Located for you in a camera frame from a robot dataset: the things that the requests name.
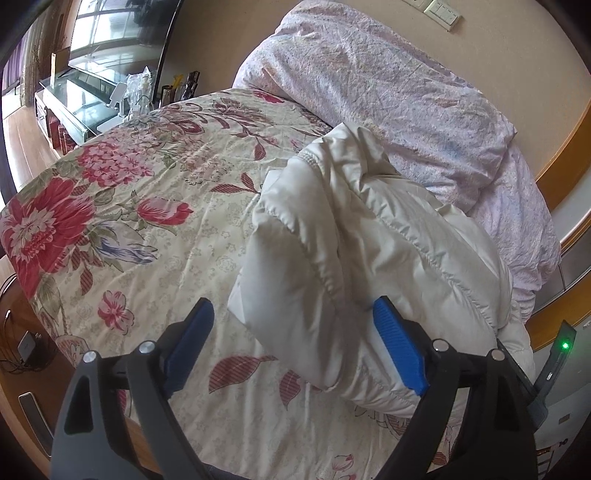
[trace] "floral bedspread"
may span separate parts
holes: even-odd
[[[302,382],[226,311],[267,171],[328,131],[258,90],[175,103],[74,150],[0,217],[22,288],[73,364],[130,352],[212,301],[214,328],[170,404],[202,461],[253,480],[369,480],[408,422]]]

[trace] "curtain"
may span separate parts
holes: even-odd
[[[2,94],[6,93],[11,88],[14,88],[21,79],[22,60],[25,53],[25,46],[27,44],[28,32],[18,43],[17,47],[12,52],[10,59],[4,66],[4,74],[2,75]]]
[[[51,54],[61,46],[61,6],[62,1],[54,1],[28,31],[22,62],[21,105],[33,104],[39,81],[51,74]]]

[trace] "light switch panel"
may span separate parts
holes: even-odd
[[[447,31],[451,30],[461,17],[460,12],[441,0],[433,0],[425,9],[425,15],[435,20]]]
[[[421,12],[425,10],[425,7],[429,3],[430,0],[402,0],[403,2],[412,5],[414,8],[417,8]]]

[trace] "white puffer jacket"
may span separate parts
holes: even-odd
[[[369,130],[341,124],[265,188],[230,311],[304,380],[360,406],[410,416],[406,388],[372,317],[387,295],[459,352],[500,338],[525,373],[530,339],[511,277],[486,232],[390,165]],[[466,391],[452,421],[461,421]]]

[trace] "plastic bag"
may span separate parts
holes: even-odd
[[[148,67],[137,75],[127,75],[127,92],[125,96],[129,102],[129,115],[125,120],[131,120],[154,109],[151,102],[152,74]]]

